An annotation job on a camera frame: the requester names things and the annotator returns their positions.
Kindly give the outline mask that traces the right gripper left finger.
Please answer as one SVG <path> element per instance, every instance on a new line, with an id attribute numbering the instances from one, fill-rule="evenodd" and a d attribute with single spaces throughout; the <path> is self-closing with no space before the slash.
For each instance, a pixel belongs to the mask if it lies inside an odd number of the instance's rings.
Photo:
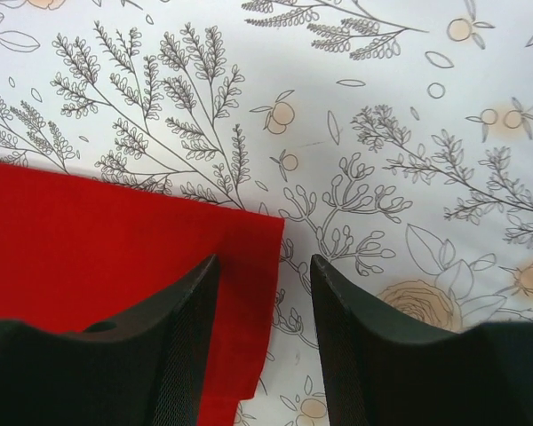
<path id="1" fill-rule="evenodd" d="M 82 332 L 0 319 L 0 425 L 194 425 L 219 290 L 216 256 Z"/>

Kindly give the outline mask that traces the red t shirt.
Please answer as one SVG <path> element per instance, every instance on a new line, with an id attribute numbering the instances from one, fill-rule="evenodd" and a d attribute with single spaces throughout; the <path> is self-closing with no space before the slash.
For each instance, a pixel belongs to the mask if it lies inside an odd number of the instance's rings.
<path id="1" fill-rule="evenodd" d="M 0 162 L 0 319 L 81 330 L 220 262 L 198 422 L 230 425 L 259 383 L 284 222 Z"/>

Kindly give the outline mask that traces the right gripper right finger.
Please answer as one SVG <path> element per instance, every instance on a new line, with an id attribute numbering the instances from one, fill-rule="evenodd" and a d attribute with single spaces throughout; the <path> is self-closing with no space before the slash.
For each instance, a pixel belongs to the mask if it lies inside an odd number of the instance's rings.
<path id="1" fill-rule="evenodd" d="M 533 425 L 533 322 L 456 334 L 358 288 L 322 256 L 310 264 L 332 425 Z"/>

